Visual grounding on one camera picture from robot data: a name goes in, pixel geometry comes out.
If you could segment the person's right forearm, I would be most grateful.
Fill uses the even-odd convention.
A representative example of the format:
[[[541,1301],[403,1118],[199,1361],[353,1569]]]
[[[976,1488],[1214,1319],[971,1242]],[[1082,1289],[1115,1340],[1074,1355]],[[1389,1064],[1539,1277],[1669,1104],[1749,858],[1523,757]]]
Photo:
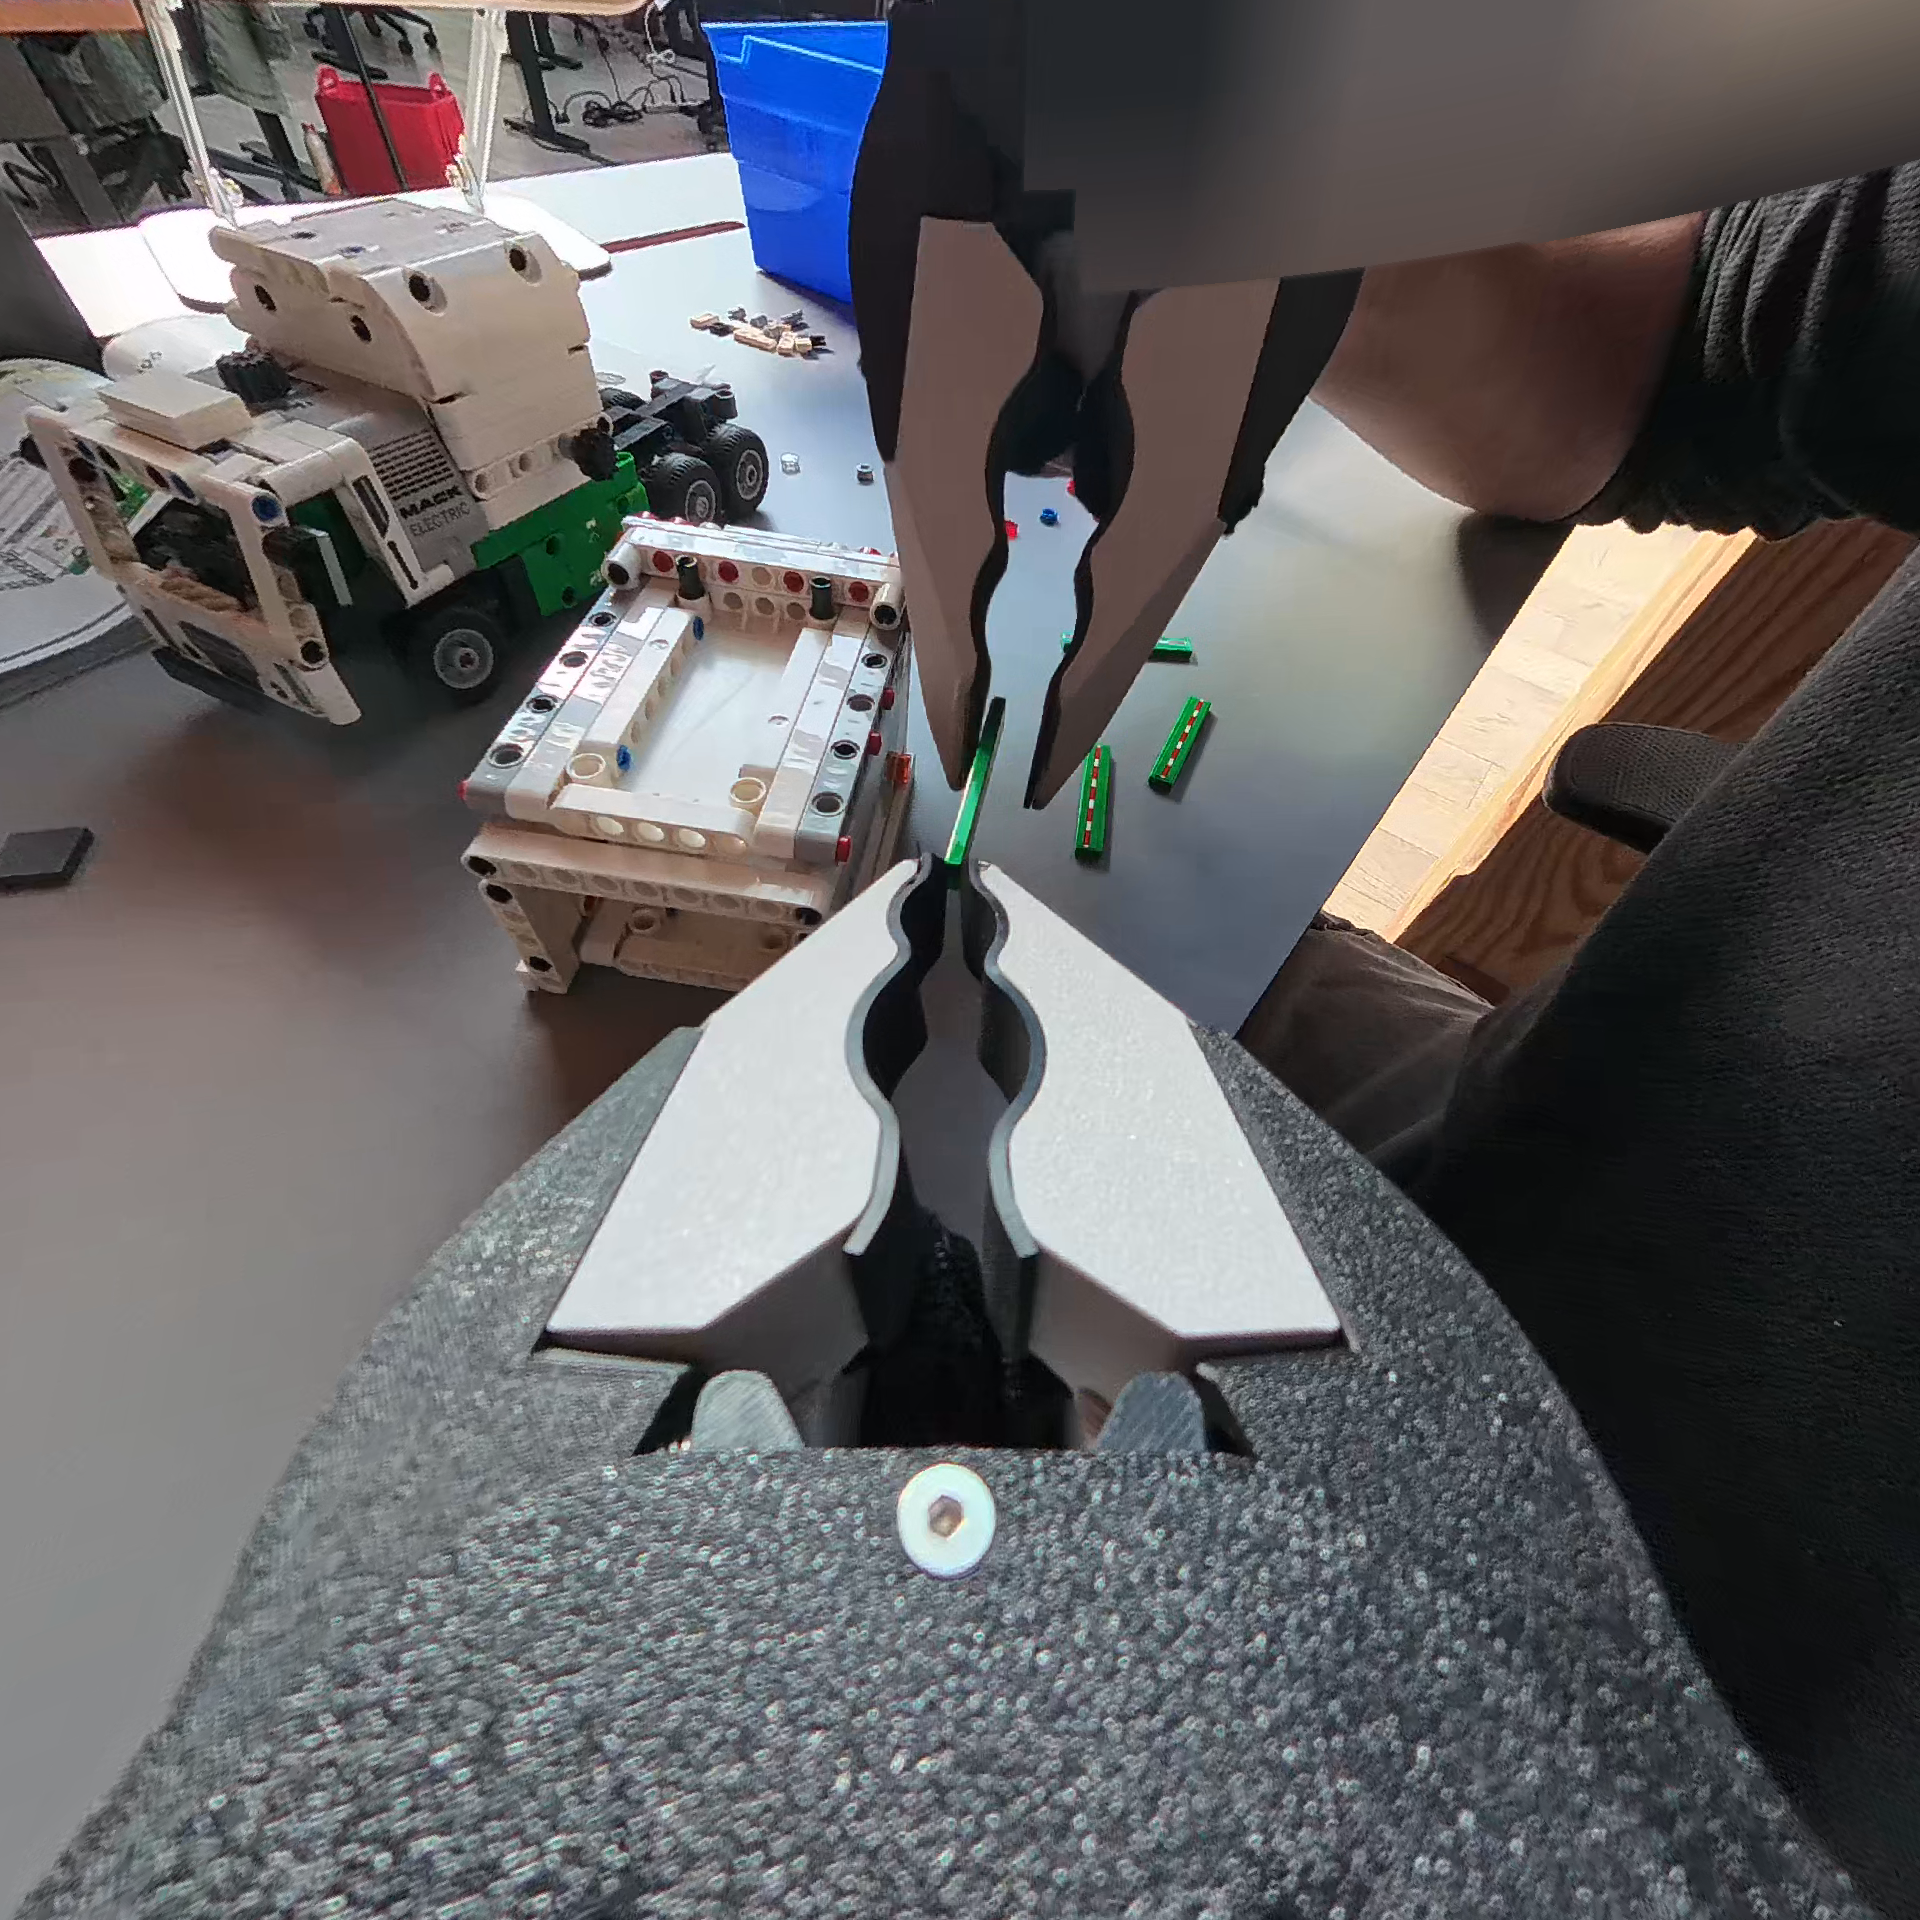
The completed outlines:
[[[1377,267],[1316,401],[1484,518],[1914,532],[1914,162]]]

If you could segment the pile of small lego pieces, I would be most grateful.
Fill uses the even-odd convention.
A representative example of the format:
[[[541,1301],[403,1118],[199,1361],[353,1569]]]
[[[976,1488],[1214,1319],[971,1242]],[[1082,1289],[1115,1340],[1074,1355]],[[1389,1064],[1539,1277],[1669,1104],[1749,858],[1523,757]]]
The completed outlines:
[[[713,340],[732,340],[735,348],[814,361],[832,350],[827,334],[807,323],[807,313],[767,316],[767,313],[694,313],[686,320],[694,331]]]

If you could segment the white green lego truck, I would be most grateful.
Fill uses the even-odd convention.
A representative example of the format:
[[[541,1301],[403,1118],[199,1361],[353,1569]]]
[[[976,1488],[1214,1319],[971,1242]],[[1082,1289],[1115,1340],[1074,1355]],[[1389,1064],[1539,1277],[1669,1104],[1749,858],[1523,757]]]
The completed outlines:
[[[380,659],[469,705],[592,606],[627,518],[767,493],[730,385],[599,379],[541,230],[380,195],[207,244],[243,348],[34,401],[19,444],[181,685],[353,726]]]

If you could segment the white lego container body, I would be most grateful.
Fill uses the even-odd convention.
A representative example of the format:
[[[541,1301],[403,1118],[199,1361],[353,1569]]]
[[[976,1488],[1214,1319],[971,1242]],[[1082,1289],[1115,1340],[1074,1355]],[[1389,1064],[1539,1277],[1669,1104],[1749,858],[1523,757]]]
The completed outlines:
[[[631,518],[462,784],[532,993],[740,990],[897,857],[913,649],[895,551]]]

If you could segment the red storage bin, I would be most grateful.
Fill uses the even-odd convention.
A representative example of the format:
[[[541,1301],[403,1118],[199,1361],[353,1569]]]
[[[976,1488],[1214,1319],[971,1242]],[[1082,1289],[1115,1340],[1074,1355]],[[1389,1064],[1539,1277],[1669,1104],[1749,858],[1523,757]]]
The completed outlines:
[[[440,69],[422,84],[316,69],[316,108],[345,195],[443,187],[462,151],[462,108]]]

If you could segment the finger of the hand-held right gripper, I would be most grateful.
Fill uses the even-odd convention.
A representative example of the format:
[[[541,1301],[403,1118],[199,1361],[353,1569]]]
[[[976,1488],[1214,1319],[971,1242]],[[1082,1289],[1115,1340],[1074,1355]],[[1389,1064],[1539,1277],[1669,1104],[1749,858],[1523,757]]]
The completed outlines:
[[[1115,501],[1074,566],[1074,637],[1047,691],[1024,804],[1104,741],[1165,615],[1222,537],[1222,489],[1281,280],[1143,294],[1115,354]]]
[[[1005,569],[994,430],[1034,368],[1044,298],[990,222],[921,219],[888,493],[921,710],[969,784],[990,691],[985,606]]]

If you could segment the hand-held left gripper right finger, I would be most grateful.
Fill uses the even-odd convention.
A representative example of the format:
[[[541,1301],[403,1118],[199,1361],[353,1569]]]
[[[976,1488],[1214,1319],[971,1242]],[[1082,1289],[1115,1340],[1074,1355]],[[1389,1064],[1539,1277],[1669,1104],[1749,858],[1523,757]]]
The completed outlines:
[[[1341,1346],[1341,1314],[1188,1012],[994,862],[969,871],[985,1277],[1016,1361],[1091,1451],[1137,1380]]]

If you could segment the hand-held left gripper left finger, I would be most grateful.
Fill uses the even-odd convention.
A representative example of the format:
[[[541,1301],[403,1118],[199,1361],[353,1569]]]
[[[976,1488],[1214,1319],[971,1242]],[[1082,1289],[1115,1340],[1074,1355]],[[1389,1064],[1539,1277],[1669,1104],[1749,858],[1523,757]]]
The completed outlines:
[[[676,1376],[641,1451],[686,1451],[713,1382],[730,1451],[953,1440],[953,1229],[895,1109],[943,917],[903,858],[696,1028],[545,1323]]]

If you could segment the blue storage bin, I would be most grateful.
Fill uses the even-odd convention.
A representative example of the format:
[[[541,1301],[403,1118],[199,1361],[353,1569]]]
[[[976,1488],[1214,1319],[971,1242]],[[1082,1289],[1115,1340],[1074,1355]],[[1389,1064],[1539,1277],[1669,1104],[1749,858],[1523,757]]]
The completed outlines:
[[[888,23],[708,20],[703,32],[755,267],[848,305],[852,178],[888,65]]]

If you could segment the lego instruction booklet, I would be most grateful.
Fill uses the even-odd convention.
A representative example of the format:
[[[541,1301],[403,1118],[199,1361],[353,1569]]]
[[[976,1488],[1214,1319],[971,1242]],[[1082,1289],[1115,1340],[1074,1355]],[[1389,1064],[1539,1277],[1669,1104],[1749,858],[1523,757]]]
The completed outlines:
[[[51,474],[19,455],[30,404],[55,407],[100,381],[51,359],[5,359],[5,710],[151,649],[122,595],[93,569]]]

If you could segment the person's grey trousers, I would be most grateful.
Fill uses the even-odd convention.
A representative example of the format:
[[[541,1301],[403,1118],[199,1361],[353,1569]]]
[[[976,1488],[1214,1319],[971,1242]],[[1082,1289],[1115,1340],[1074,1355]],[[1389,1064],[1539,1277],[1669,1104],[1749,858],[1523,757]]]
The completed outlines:
[[[1379,931],[1316,912],[1237,1025],[1237,1043],[1389,1178],[1408,1183],[1492,1012],[1492,1001]]]

